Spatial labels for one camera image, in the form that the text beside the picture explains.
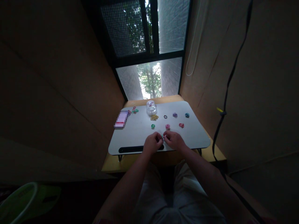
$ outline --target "green plastic bin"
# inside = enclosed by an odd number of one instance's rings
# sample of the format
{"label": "green plastic bin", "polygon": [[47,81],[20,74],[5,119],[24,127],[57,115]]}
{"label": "green plastic bin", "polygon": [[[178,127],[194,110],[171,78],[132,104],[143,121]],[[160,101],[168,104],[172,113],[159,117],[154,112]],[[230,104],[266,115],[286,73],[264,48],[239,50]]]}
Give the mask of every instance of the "green plastic bin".
{"label": "green plastic bin", "polygon": [[60,187],[27,183],[0,205],[0,223],[17,224],[47,213],[56,204]]}

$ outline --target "black cable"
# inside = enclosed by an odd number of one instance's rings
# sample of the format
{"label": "black cable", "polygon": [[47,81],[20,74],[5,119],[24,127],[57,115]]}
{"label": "black cable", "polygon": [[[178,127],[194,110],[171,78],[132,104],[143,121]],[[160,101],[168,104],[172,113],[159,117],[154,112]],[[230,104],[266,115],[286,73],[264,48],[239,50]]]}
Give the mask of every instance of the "black cable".
{"label": "black cable", "polygon": [[[237,57],[235,59],[235,63],[234,63],[233,69],[232,69],[232,71],[230,73],[230,76],[228,78],[227,87],[226,87],[226,93],[225,93],[225,98],[224,98],[223,112],[220,113],[221,119],[220,119],[220,121],[218,123],[217,129],[216,129],[216,132],[215,132],[215,135],[214,135],[214,140],[213,140],[213,145],[212,145],[212,152],[213,152],[213,156],[214,156],[216,162],[218,162],[218,160],[215,157],[215,143],[216,143],[216,139],[217,139],[217,136],[218,136],[221,124],[222,124],[222,122],[224,120],[225,115],[227,115],[227,112],[226,112],[226,101],[227,101],[227,95],[228,95],[228,88],[230,86],[231,79],[232,79],[232,77],[234,75],[234,72],[235,72],[235,69],[236,69],[236,65],[237,65],[239,54],[240,54],[240,52],[241,52],[241,50],[243,48],[243,45],[244,45],[246,37],[247,37],[247,32],[248,32],[248,28],[249,28],[249,24],[250,24],[250,19],[251,19],[252,4],[253,4],[253,0],[250,1],[249,6],[248,6],[245,37],[244,37],[242,45],[240,46],[240,49],[239,49],[238,54],[237,54]],[[233,190],[233,192],[238,196],[238,198],[240,199],[240,201],[244,204],[244,206],[248,209],[248,211],[253,215],[253,217],[259,223],[266,224],[265,221],[261,218],[261,216],[254,210],[254,208],[243,198],[243,196],[234,187],[232,187],[227,182],[225,174],[222,171],[220,171],[220,172],[221,172],[223,178],[225,179],[226,183]]]}
{"label": "black cable", "polygon": [[234,72],[235,72],[235,69],[236,69],[236,65],[237,65],[239,54],[240,54],[240,52],[241,52],[241,50],[243,48],[243,45],[244,45],[246,37],[247,37],[247,32],[248,32],[248,28],[249,28],[249,24],[250,24],[250,19],[251,19],[251,12],[252,12],[252,1],[253,0],[250,1],[249,6],[248,6],[248,10],[247,10],[247,21],[246,21],[246,33],[245,33],[245,37],[244,37],[243,43],[242,43],[242,45],[241,45],[241,47],[240,47],[240,49],[238,51],[238,54],[237,54],[237,57],[235,59],[235,63],[234,63],[233,69],[232,69],[232,71],[230,73],[230,76],[228,78],[227,87],[226,87],[226,93],[225,93],[225,98],[224,98],[223,112],[220,113],[221,119],[219,121],[219,124],[217,126],[217,129],[216,129],[216,132],[215,132],[215,135],[214,135],[214,141],[213,141],[213,145],[212,145],[212,151],[213,151],[213,156],[214,156],[214,158],[215,158],[216,161],[218,161],[218,160],[216,159],[216,157],[214,155],[214,153],[215,153],[215,142],[217,140],[217,136],[218,136],[221,124],[222,124],[222,122],[224,120],[225,115],[227,114],[227,112],[226,112],[226,101],[227,101],[227,95],[228,95],[228,88],[230,86],[231,79],[232,79],[232,77],[234,75]]}

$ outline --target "hand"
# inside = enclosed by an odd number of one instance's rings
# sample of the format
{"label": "hand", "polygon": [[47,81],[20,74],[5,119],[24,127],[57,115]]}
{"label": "hand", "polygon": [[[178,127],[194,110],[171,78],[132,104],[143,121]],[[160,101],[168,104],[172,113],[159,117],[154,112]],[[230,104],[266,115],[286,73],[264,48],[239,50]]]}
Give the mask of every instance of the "hand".
{"label": "hand", "polygon": [[186,144],[179,133],[165,131],[163,133],[163,138],[167,145],[169,145],[172,149],[176,151],[180,151],[181,149],[186,147]]}
{"label": "hand", "polygon": [[143,152],[152,156],[163,144],[163,138],[158,132],[149,135],[144,143]]}

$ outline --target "person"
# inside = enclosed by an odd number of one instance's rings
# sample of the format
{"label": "person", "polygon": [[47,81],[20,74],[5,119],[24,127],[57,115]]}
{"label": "person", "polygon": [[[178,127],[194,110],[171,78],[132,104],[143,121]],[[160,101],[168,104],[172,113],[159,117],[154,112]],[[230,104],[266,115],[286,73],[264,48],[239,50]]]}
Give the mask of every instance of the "person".
{"label": "person", "polygon": [[[173,207],[165,201],[161,178],[150,163],[164,141],[184,157],[175,167]],[[155,132],[112,190],[94,219],[98,223],[257,223],[220,171],[191,150],[180,134]]]}

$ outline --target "black window frame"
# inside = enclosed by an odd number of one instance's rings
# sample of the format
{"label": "black window frame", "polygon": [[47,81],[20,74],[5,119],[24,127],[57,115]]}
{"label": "black window frame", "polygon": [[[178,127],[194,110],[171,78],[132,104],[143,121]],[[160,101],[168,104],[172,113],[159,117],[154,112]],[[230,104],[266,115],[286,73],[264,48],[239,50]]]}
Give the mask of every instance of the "black window frame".
{"label": "black window frame", "polygon": [[193,0],[190,0],[190,3],[189,3],[187,28],[186,28],[185,42],[184,42],[183,50],[169,52],[169,53],[163,53],[163,54],[159,53],[158,0],[149,0],[150,7],[151,7],[150,11],[151,11],[151,18],[152,18],[152,33],[153,33],[153,44],[154,44],[154,53],[153,54],[150,53],[149,32],[148,32],[148,27],[147,27],[145,1],[139,0],[143,32],[144,32],[144,36],[145,36],[146,52],[135,54],[132,56],[118,58],[115,54],[115,51],[114,51],[112,42],[110,40],[109,33],[107,30],[106,24],[104,22],[103,15],[101,13],[100,8],[105,5],[112,5],[112,4],[116,4],[116,3],[130,2],[130,1],[132,1],[132,0],[81,0],[82,5],[86,11],[87,17],[89,19],[89,22],[94,30],[94,33],[96,35],[96,38],[97,38],[99,44],[104,52],[107,62],[109,64],[109,66],[112,68],[112,71],[117,80],[119,88],[125,98],[125,101],[128,101],[128,98],[126,96],[126,93],[124,91],[122,83],[118,77],[116,68],[181,57],[182,65],[181,65],[180,82],[179,82],[179,87],[178,87],[178,94],[179,94],[180,88],[181,88],[181,82],[182,82],[182,74],[183,74],[183,69],[184,69],[186,45],[187,45],[189,23],[190,23],[190,16],[191,16],[191,11],[192,11]]}

